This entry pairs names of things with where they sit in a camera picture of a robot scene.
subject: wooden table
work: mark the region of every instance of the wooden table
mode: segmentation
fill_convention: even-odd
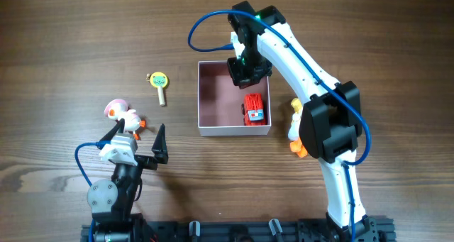
[[[117,97],[146,116],[139,153],[167,126],[169,164],[144,172],[134,206],[147,220],[323,218],[318,162],[289,152],[295,95],[278,71],[268,136],[199,136],[197,62],[233,52],[194,52],[187,34],[240,1],[0,0],[0,241],[78,241],[91,212],[74,149],[113,126],[103,110]],[[452,240],[454,0],[249,1],[275,5],[326,71],[360,89],[373,142],[358,168],[368,214],[394,218],[399,241]],[[194,43],[223,45],[230,31],[213,18]],[[145,82],[154,71],[170,78],[164,108]],[[92,181],[109,179],[97,153],[84,149],[82,164]]]

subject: white robotic arm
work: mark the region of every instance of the white robotic arm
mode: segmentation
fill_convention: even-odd
[[[287,23],[276,23],[272,27],[294,46],[298,53],[318,74],[320,79],[322,79],[331,89],[336,88],[336,84],[338,84],[339,81],[325,72],[314,59],[312,59],[307,51],[303,49],[294,37],[292,30]],[[231,34],[231,42],[238,57],[238,53],[242,53],[244,50],[244,45],[239,43],[235,33]],[[296,92],[302,104],[310,101],[313,95],[322,96],[327,93],[285,43],[268,29],[265,29],[263,34],[257,36],[257,49],[258,52],[269,60],[282,74]],[[323,158],[319,158],[326,191],[328,193],[328,214],[340,228],[350,224],[349,203],[351,201],[348,194],[348,183],[346,181],[345,169],[342,166],[342,162],[344,160],[353,162],[355,156],[356,150],[348,150],[337,156],[334,163],[327,163]],[[360,201],[355,167],[350,167],[349,171],[355,200],[355,220],[353,223],[356,223],[362,219],[366,212]]]

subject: open box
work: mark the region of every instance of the open box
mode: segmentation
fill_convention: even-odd
[[[245,95],[251,93],[262,95],[266,125],[244,125],[241,104]],[[271,128],[268,77],[240,89],[233,85],[226,61],[200,61],[197,99],[201,136],[266,135]]]

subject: red toy car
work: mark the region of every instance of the red toy car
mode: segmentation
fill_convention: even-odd
[[[267,124],[263,112],[263,101],[261,94],[247,94],[244,97],[244,104],[241,104],[241,111],[244,115],[243,120],[245,126],[262,126]]]

